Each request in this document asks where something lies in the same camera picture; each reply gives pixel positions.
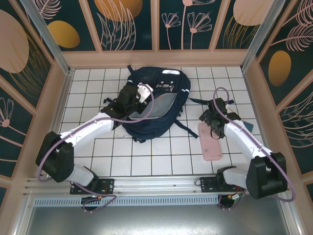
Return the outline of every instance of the navy backpack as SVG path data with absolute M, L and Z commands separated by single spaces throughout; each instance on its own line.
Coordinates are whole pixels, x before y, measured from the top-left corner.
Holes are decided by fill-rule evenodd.
M 190 80 L 182 71 L 158 67 L 142 67 L 133 70 L 131 66 L 128 66 L 128 69 L 131 75 L 128 77 L 127 85 L 137 87 L 139 83 L 149 84 L 154 89 L 155 97 L 154 109 L 146 120 L 137 123 L 123 123 L 123 127 L 135 141 L 145 142 L 160 137 L 173 123 L 188 131 L 193 137 L 198 137 L 177 120 L 190 91 Z M 135 112 L 129 116 L 128 120 L 136 120 L 145 116 L 150 110 L 150 106 L 151 102 L 142 114 Z

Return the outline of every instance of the flower illustration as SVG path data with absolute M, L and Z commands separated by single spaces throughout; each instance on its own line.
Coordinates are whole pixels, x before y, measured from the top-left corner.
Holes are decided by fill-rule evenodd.
M 215 2 L 215 0 L 182 0 L 182 3 L 185 6 L 191 6 L 191 5 L 205 5 Z
M 10 119 L 12 117 L 12 113 L 13 113 L 13 107 L 14 107 L 14 102 L 10 99 L 7 100 L 7 103 L 5 103 L 5 100 L 3 97 L 0 98 L 0 127 L 8 127 L 24 136 L 26 136 L 25 133 L 13 128 L 12 126 L 10 126 Z M 20 143 L 17 143 L 15 141 L 12 141 L 6 137 L 0 136 L 0 139 L 9 142 L 11 144 L 14 144 L 16 146 L 22 147 L 23 145 Z M 11 160 L 5 160 L 5 159 L 0 159 L 0 161 L 7 161 L 10 162 Z
M 13 112 L 14 102 L 8 99 L 5 105 L 4 98 L 0 98 L 0 126 L 8 127 L 10 125 L 10 118 Z
M 163 20 L 163 23 L 166 27 L 168 46 L 170 47 L 170 50 L 171 50 L 172 47 L 171 47 L 171 43 L 170 43 L 170 37 L 168 34 L 168 29 L 171 27 L 180 26 L 181 22 L 179 21 L 179 17 L 177 15 L 177 13 L 170 13 L 168 15 L 166 13 L 163 13 L 162 14 L 162 20 Z
M 194 33 L 206 32 L 212 29 L 212 25 L 209 24 L 211 19 L 210 13 L 199 13 L 195 18 L 195 13 L 188 14 L 188 24 L 191 32 L 190 49 L 192 49 L 192 38 Z

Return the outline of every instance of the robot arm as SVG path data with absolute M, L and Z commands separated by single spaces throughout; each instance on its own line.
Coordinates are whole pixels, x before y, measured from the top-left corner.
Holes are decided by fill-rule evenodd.
M 216 103 L 222 113 L 238 124 L 240 128 L 223 118 L 222 115 L 217 112 L 212 100 L 208 102 L 209 109 L 203 113 L 200 120 L 207 123 L 211 127 L 211 130 L 220 138 L 227 136 L 227 138 L 236 143 L 236 145 L 241 148 L 248 162 L 250 162 L 248 171 L 238 169 L 235 166 L 219 169 L 216 175 L 219 186 L 221 188 L 225 184 L 240 186 L 247 189 L 250 195 L 255 199 L 286 191 L 286 179 L 270 162 L 256 143 L 259 144 L 261 149 L 273 157 L 284 172 L 286 172 L 286 160 L 284 155 L 281 153 L 273 153 L 270 149 L 258 142 L 247 130 L 236 113 L 227 113 L 226 103 L 221 98 L 216 99 Z
M 97 136 L 118 127 L 121 122 L 115 120 L 126 120 L 134 112 L 141 114 L 148 105 L 147 98 L 151 95 L 146 87 L 153 91 L 146 84 L 139 84 L 138 88 L 126 85 L 120 91 L 118 98 L 104 107 L 91 120 L 59 135 L 54 132 L 48 133 L 36 158 L 36 164 L 39 166 L 51 147 L 64 139 L 49 154 L 42 169 L 58 183 L 66 180 L 93 191 L 97 187 L 98 176 L 86 167 L 74 165 L 74 150 L 79 150 Z

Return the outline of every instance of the purple cable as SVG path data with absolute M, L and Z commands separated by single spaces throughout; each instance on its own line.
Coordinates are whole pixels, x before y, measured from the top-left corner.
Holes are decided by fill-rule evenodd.
M 217 95 L 217 91 L 218 90 L 224 90 L 226 93 L 227 93 L 227 104 L 228 104 L 228 101 L 229 101 L 229 93 L 228 91 L 224 88 L 224 87 L 218 87 L 214 93 L 213 93 L 213 103 L 214 103 L 214 106 L 215 108 L 217 109 L 217 111 L 220 113 L 220 115 L 222 115 L 222 117 L 224 117 L 227 121 L 229 121 L 230 123 L 234 124 L 235 126 L 237 126 L 239 129 L 241 129 L 248 137 L 249 139 L 251 139 L 251 141 L 258 147 L 258 149 L 264 153 L 268 158 L 269 160 L 277 167 L 277 169 L 280 171 L 280 173 L 283 175 L 283 177 L 286 179 L 286 181 L 288 182 L 289 186 L 290 186 L 290 189 L 292 191 L 292 197 L 290 199 L 285 199 L 285 198 L 280 198 L 278 197 L 277 195 L 274 195 L 273 197 L 277 198 L 278 200 L 281 200 L 283 202 L 292 202 L 295 200 L 295 189 L 291 183 L 291 180 L 289 179 L 289 177 L 287 176 L 287 174 L 284 172 L 284 170 L 279 166 L 279 164 L 271 157 L 270 154 L 268 154 L 263 148 L 261 145 L 258 144 L 257 141 L 255 141 L 252 137 L 251 137 L 251 134 L 250 132 L 246 131 L 244 128 L 242 128 L 240 125 L 238 125 L 237 123 L 235 123 L 234 121 L 232 121 L 231 119 L 229 119 L 227 116 L 225 116 L 221 110 L 219 109 L 219 107 L 217 106 L 216 104 L 216 95 Z
M 153 93 L 151 91 L 151 89 L 146 86 L 145 84 L 142 84 L 144 87 L 146 87 L 148 89 L 148 91 L 150 92 L 151 94 L 151 108 L 149 110 L 149 112 L 143 116 L 142 118 L 140 119 L 137 119 L 137 120 L 133 120 L 133 121 L 127 121 L 127 120 L 120 120 L 120 119 L 117 119 L 117 118 L 111 118 L 111 117 L 101 117 L 101 118 L 97 118 L 95 119 L 94 121 L 103 121 L 103 120 L 113 120 L 113 121 L 117 121 L 117 122 L 121 122 L 121 123 L 136 123 L 136 122 L 140 122 L 140 121 L 143 121 L 145 120 L 149 115 L 150 113 L 152 112 L 153 108 L 154 108 L 154 105 L 155 105 L 155 98 L 153 96 Z M 67 140 L 68 138 L 70 138 L 71 136 L 75 135 L 77 132 L 83 130 L 84 128 L 86 128 L 87 126 L 93 124 L 94 122 L 89 122 L 89 123 L 86 123 L 84 125 L 82 125 L 81 127 L 79 127 L 77 130 L 71 132 L 70 134 L 68 134 L 67 136 L 65 136 L 63 139 L 59 140 L 58 142 L 56 142 L 48 151 L 47 153 L 45 154 L 44 158 L 42 159 L 42 161 L 40 162 L 39 164 L 39 167 L 37 169 L 37 172 L 36 172 L 36 177 L 38 179 L 38 181 L 40 182 L 45 182 L 45 181 L 48 181 L 48 180 L 51 180 L 52 178 L 47 178 L 45 180 L 41 179 L 41 172 L 43 170 L 43 165 L 45 164 L 45 161 L 47 160 L 48 156 L 50 155 L 50 153 L 56 148 L 58 147 L 61 143 L 63 143 L 65 140 Z M 77 184 L 77 183 L 74 183 L 76 186 L 78 186 L 79 188 L 81 188 L 82 190 L 84 190 L 85 192 L 88 192 L 90 194 L 94 194 L 94 195 L 98 195 L 98 196 L 103 196 L 103 197 L 113 197 L 113 199 L 111 199 L 110 201 L 108 201 L 105 205 L 101 206 L 101 207 L 98 207 L 97 209 L 94 209 L 93 211 L 98 211 L 100 209 L 103 209 L 104 207 L 106 207 L 108 204 L 110 204 L 112 201 L 114 201 L 116 199 L 116 195 L 106 195 L 106 194 L 99 194 L 99 193 L 95 193 L 95 192 L 92 192 L 86 188 L 84 188 L 83 186 L 81 186 L 80 184 Z M 98 199 L 91 199 L 91 200 L 88 200 L 86 201 L 84 204 L 83 204 L 83 209 L 84 211 L 86 211 L 85 209 L 85 205 L 86 203 L 88 202 L 91 202 L 91 201 L 95 201 L 95 200 L 98 200 Z

